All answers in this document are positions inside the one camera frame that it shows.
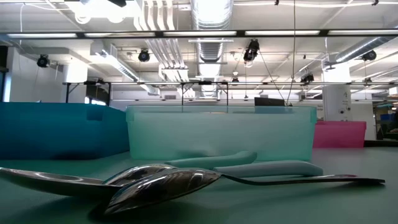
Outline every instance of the white pillar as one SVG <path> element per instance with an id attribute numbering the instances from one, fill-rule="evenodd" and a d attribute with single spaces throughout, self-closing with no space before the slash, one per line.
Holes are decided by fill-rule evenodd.
<path id="1" fill-rule="evenodd" d="M 333 67 L 335 69 L 332 70 L 326 70 L 327 67 L 322 68 L 323 82 L 351 82 L 347 63 L 334 65 Z M 351 89 L 349 85 L 323 87 L 323 108 L 325 121 L 352 121 Z"/>
<path id="2" fill-rule="evenodd" d="M 82 62 L 74 62 L 69 65 L 63 66 L 63 73 L 65 74 L 65 82 L 76 83 L 87 81 L 88 68 L 87 65 Z M 63 102 L 65 102 L 66 87 L 62 96 Z M 86 86 L 79 85 L 69 94 L 69 103 L 84 103 L 86 97 Z"/>

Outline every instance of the translucent plastic container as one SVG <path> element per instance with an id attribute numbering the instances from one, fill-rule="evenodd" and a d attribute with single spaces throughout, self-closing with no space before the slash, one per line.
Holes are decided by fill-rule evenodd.
<path id="1" fill-rule="evenodd" d="M 310 160 L 312 107 L 131 106 L 133 159 L 172 160 L 257 152 L 257 160 Z"/>
<path id="2" fill-rule="evenodd" d="M 0 159 L 97 159 L 129 150 L 126 114 L 84 103 L 0 103 Z"/>
<path id="3" fill-rule="evenodd" d="M 314 148 L 363 148 L 365 121 L 318 121 Z"/>

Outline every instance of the ventilation duct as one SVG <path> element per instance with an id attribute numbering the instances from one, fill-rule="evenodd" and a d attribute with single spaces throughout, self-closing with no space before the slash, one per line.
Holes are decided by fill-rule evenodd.
<path id="1" fill-rule="evenodd" d="M 233 0 L 191 0 L 193 28 L 195 30 L 226 30 L 232 16 Z M 205 79 L 216 81 L 220 74 L 224 43 L 197 43 L 199 73 Z M 206 92 L 205 96 L 215 93 Z"/>
<path id="2" fill-rule="evenodd" d="M 336 63 L 344 63 L 348 62 L 352 59 L 358 58 L 371 50 L 375 49 L 376 47 L 380 47 L 381 45 L 389 42 L 392 39 L 395 39 L 396 37 L 368 37 L 365 38 L 364 40 L 358 42 L 357 44 L 354 44 L 353 46 L 347 48 L 346 50 L 340 52 L 338 55 L 335 57 L 335 62 L 331 64 L 336 64 Z"/>

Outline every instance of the window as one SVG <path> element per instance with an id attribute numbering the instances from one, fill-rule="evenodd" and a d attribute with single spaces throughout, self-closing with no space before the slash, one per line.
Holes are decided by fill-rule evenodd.
<path id="1" fill-rule="evenodd" d="M 94 100 L 94 99 L 91 99 L 91 98 L 89 98 L 87 96 L 85 98 L 85 104 L 94 104 L 94 105 L 106 106 L 105 102 Z"/>

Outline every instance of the ceiling light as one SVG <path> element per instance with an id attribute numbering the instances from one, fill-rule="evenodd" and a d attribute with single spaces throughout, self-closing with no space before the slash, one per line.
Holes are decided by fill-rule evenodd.
<path id="1" fill-rule="evenodd" d="M 114 82 L 112 85 L 137 85 L 138 83 L 132 83 L 132 82 Z"/>
<path id="2" fill-rule="evenodd" d="M 86 37 L 154 37 L 154 32 L 85 33 Z"/>
<path id="3" fill-rule="evenodd" d="M 218 39 L 218 40 L 214 40 L 214 39 L 191 39 L 188 40 L 188 43 L 230 43 L 230 42 L 234 42 L 234 40 L 231 39 Z"/>
<path id="4" fill-rule="evenodd" d="M 40 38 L 76 38 L 76 34 L 7 34 L 12 39 L 40 39 Z"/>
<path id="5" fill-rule="evenodd" d="M 236 31 L 176 31 L 176 32 L 164 32 L 166 37 L 198 37 L 198 36 L 235 36 Z"/>
<path id="6" fill-rule="evenodd" d="M 234 85 L 262 85 L 262 82 L 239 82 L 239 83 L 235 83 L 234 79 L 232 79 L 232 82 L 233 82 Z"/>
<path id="7" fill-rule="evenodd" d="M 145 82 L 146 85 L 180 85 L 179 82 Z"/>
<path id="8" fill-rule="evenodd" d="M 250 30 L 246 35 L 318 35 L 320 30 Z"/>
<path id="9" fill-rule="evenodd" d="M 328 35 L 383 35 L 383 34 L 398 34 L 397 29 L 390 30 L 331 30 Z"/>

